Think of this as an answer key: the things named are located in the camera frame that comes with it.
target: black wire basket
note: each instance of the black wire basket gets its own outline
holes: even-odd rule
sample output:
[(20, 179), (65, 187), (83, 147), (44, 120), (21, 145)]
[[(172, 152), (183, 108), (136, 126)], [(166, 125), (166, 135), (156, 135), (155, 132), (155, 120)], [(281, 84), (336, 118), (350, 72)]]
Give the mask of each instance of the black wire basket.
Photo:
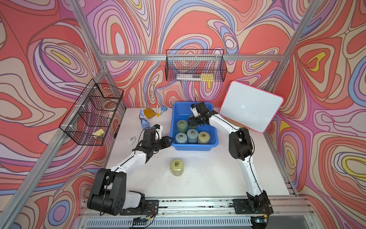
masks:
[(122, 97), (122, 89), (110, 84), (96, 84), (94, 82), (70, 123), (63, 125), (71, 110), (66, 114), (59, 127), (78, 145), (101, 146), (104, 144)]
[(167, 49), (167, 81), (224, 81), (227, 67), (222, 49)]

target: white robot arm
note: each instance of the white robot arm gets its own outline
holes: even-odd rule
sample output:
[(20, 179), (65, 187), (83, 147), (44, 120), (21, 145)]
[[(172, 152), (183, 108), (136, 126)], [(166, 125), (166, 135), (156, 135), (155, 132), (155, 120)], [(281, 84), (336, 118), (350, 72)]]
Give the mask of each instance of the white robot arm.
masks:
[(87, 202), (89, 209), (117, 215), (122, 209), (145, 208), (145, 195), (136, 191), (126, 192), (126, 181), (134, 171), (148, 162), (154, 152), (172, 145), (174, 139), (162, 137), (162, 129), (160, 125), (146, 129), (143, 139), (127, 159), (110, 169), (98, 170)]
[[(209, 124), (223, 132), (228, 138), (231, 133), (240, 130), (240, 127), (228, 123), (219, 114), (212, 115), (209, 118)], [(247, 192), (252, 196), (259, 196), (262, 193), (263, 187), (259, 182), (257, 172), (255, 171), (252, 156), (248, 155), (244, 160), (238, 160), (238, 163), (247, 184)]]
[(229, 152), (238, 159), (241, 171), (247, 184), (248, 204), (253, 212), (261, 211), (265, 206), (267, 215), (273, 213), (272, 206), (259, 182), (253, 164), (253, 144), (247, 128), (239, 128), (230, 124), (216, 111), (209, 111), (204, 102), (192, 104), (194, 117), (188, 119), (191, 126), (209, 124), (216, 127), (229, 138)]

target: blue spray bottle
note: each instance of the blue spray bottle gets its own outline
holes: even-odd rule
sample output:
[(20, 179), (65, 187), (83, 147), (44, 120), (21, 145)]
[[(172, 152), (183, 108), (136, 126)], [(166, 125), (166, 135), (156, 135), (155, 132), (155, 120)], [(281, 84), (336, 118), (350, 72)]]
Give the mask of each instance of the blue spray bottle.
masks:
[(144, 117), (145, 114), (143, 113), (143, 110), (140, 110), (140, 115), (138, 116), (141, 122), (142, 129), (145, 129), (146, 127), (150, 127), (150, 123), (146, 118), (141, 118), (140, 116)]

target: blue tray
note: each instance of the blue tray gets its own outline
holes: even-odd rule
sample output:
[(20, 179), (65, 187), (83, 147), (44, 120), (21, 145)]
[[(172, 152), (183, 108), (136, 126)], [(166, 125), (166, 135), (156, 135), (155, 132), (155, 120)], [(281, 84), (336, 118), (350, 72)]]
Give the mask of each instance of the blue tray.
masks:
[[(216, 147), (219, 144), (219, 138), (217, 136), (217, 130), (215, 127), (205, 124), (204, 127), (197, 127), (197, 131), (206, 131), (210, 134), (210, 141), (208, 144), (178, 144), (175, 141), (175, 135), (178, 133), (177, 130), (177, 122), (179, 120), (186, 120), (188, 122), (188, 117), (193, 115), (191, 111), (191, 105), (195, 102), (175, 102), (173, 104), (173, 114), (172, 114), (172, 123), (170, 127), (170, 137), (174, 138), (174, 142), (172, 146), (175, 147), (176, 150), (185, 150), (185, 151), (209, 151), (213, 147)], [(206, 107), (211, 111), (213, 110), (212, 103), (205, 103)]]

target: workbench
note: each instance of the workbench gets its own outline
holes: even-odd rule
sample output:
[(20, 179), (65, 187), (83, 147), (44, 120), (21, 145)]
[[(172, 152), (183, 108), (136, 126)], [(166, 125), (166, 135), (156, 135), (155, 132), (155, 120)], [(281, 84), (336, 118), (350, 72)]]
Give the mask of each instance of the workbench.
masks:
[[(106, 168), (126, 159), (136, 147), (142, 131), (139, 111), (140, 108), (126, 109)], [(162, 125), (162, 136), (169, 136), (171, 118), (172, 109), (168, 108), (160, 117), (149, 119), (150, 126)], [(228, 151), (228, 137), (220, 131), (217, 134), (219, 145), (210, 151), (177, 151), (173, 146), (160, 150), (128, 178), (126, 190), (145, 193), (146, 197), (246, 196), (243, 174)], [(255, 169), (268, 196), (289, 195), (263, 134), (250, 130), (250, 135), (255, 144)], [(132, 136), (136, 142), (130, 145), (127, 139)], [(184, 172), (179, 177), (170, 171), (170, 163), (176, 158), (184, 162)]]

